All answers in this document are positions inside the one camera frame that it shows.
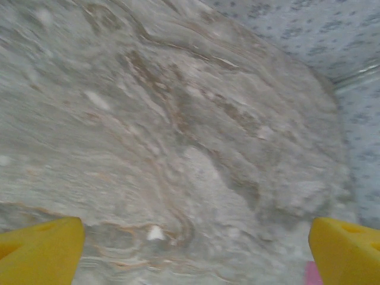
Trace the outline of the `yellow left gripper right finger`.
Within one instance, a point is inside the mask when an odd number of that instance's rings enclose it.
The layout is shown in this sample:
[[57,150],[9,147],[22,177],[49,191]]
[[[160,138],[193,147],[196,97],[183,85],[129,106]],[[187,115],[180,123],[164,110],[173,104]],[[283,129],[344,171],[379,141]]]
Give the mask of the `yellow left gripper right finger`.
[[323,285],[380,285],[380,230],[319,217],[308,242]]

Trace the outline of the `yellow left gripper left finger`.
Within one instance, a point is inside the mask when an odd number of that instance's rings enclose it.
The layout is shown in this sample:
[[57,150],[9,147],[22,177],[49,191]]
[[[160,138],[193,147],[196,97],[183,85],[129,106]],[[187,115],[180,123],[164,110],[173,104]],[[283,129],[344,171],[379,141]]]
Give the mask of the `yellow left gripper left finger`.
[[0,233],[0,285],[71,285],[84,242],[78,217]]

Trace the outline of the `pink pill box blank lid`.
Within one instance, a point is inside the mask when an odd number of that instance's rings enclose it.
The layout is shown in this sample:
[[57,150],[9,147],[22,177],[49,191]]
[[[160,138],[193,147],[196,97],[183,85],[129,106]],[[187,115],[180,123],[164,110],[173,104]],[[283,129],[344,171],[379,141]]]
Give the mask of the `pink pill box blank lid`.
[[306,263],[304,285],[323,285],[317,266],[313,261]]

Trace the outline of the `white pill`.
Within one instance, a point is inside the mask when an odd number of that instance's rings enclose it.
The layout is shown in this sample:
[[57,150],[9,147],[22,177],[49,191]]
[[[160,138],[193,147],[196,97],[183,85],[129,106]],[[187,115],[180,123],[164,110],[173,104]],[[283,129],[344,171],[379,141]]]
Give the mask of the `white pill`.
[[147,240],[165,240],[166,236],[163,229],[158,225],[151,226],[147,233]]

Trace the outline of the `aluminium frame post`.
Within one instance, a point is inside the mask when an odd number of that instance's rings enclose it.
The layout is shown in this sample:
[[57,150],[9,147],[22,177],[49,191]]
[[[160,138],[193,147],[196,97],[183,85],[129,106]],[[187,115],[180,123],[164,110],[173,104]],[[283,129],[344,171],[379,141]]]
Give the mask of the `aluminium frame post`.
[[373,62],[362,69],[352,72],[349,75],[335,78],[332,82],[335,90],[343,90],[361,83],[380,80],[380,62]]

